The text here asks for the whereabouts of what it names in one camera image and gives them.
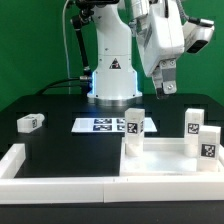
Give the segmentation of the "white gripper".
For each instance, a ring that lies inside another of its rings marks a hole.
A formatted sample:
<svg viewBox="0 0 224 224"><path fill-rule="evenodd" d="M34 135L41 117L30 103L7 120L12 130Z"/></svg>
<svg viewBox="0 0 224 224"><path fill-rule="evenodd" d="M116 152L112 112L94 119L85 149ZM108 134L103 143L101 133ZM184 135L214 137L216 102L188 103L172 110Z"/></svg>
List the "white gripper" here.
<svg viewBox="0 0 224 224"><path fill-rule="evenodd" d="M176 0L131 0L132 18L137 22L136 40L146 76L160 68L162 79L153 75L156 97L174 94L176 60L184 53L184 35Z"/></svg>

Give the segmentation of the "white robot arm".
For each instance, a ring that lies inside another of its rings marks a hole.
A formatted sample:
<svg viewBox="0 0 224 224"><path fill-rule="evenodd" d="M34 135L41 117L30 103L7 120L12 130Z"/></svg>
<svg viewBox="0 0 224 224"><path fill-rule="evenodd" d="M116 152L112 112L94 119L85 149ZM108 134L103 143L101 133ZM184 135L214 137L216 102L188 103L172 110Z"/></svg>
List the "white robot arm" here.
<svg viewBox="0 0 224 224"><path fill-rule="evenodd" d="M97 31L98 66L91 75L93 103L125 105L140 98L132 67L136 42L142 67L163 99L177 91L176 60L184 53L178 0L75 0L80 9L75 29L93 22Z"/></svg>

